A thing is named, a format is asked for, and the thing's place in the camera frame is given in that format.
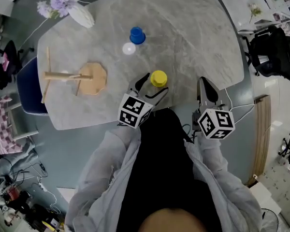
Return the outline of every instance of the white bottle cap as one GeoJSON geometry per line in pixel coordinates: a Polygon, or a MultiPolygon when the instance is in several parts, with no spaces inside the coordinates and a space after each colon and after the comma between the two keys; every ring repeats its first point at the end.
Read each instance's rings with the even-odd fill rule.
{"type": "Polygon", "coordinates": [[[136,47],[135,44],[128,42],[122,46],[122,52],[126,55],[131,55],[135,52],[136,47]]]}

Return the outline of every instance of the gray floor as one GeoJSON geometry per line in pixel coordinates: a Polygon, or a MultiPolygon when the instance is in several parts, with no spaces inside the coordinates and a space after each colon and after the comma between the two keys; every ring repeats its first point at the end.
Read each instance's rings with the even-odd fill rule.
{"type": "MultiPolygon", "coordinates": [[[[4,40],[0,43],[2,47],[9,40],[14,40],[16,47],[20,47],[23,41],[37,28],[44,18],[36,12],[36,2],[39,0],[19,0],[13,10],[12,17],[5,22],[4,40]]],[[[47,20],[38,31],[26,42],[24,48],[37,45],[38,39],[58,20],[47,20]]],[[[232,99],[233,105],[252,103],[252,85],[249,77],[246,58],[244,61],[244,80],[230,87],[228,93],[232,99]]],[[[15,84],[0,91],[1,94],[14,93],[17,95],[15,84]]],[[[196,103],[182,104],[173,109],[178,114],[182,124],[191,124],[191,115],[197,108],[196,103]]],[[[235,121],[244,115],[250,107],[242,107],[233,110],[235,121]]],[[[56,130],[49,117],[26,115],[23,111],[17,111],[18,121],[22,124],[23,130],[37,128],[39,134],[33,136],[37,145],[36,151],[39,154],[39,160],[46,167],[49,177],[42,180],[46,188],[54,193],[58,199],[58,208],[65,212],[68,204],[60,196],[56,187],[74,188],[79,174],[85,165],[87,159],[97,148],[104,137],[106,130],[114,128],[116,123],[108,123],[88,128],[74,130],[56,130]]],[[[223,155],[229,161],[229,170],[238,176],[243,182],[248,180],[250,169],[253,162],[254,142],[255,142],[255,119],[253,111],[236,125],[236,130],[224,141],[222,141],[221,150],[223,155]]],[[[30,191],[35,197],[35,201],[48,206],[54,202],[54,197],[40,190],[33,182],[36,178],[25,180],[22,187],[30,191]]]]}

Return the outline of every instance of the blue chair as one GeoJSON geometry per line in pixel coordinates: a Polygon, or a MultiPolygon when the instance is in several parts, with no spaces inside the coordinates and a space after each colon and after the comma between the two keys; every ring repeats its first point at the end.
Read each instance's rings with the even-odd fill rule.
{"type": "Polygon", "coordinates": [[[30,60],[16,77],[20,103],[27,114],[48,115],[46,107],[41,103],[42,93],[38,75],[37,57],[30,60]]]}

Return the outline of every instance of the yellow bottle cap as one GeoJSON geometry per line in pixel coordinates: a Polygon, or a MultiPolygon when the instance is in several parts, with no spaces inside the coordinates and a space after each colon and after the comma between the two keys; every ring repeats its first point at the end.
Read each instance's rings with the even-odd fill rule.
{"type": "Polygon", "coordinates": [[[168,76],[163,71],[154,71],[150,76],[150,82],[153,86],[162,87],[166,85],[168,81],[168,76]]]}

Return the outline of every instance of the black shirt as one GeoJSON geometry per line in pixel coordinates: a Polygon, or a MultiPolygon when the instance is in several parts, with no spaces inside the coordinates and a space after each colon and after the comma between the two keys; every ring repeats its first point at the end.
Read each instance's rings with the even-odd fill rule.
{"type": "Polygon", "coordinates": [[[141,145],[122,202],[117,232],[136,232],[152,213],[183,209],[197,217],[209,232],[221,224],[208,185],[193,176],[193,162],[176,114],[157,111],[141,126],[141,145]]]}

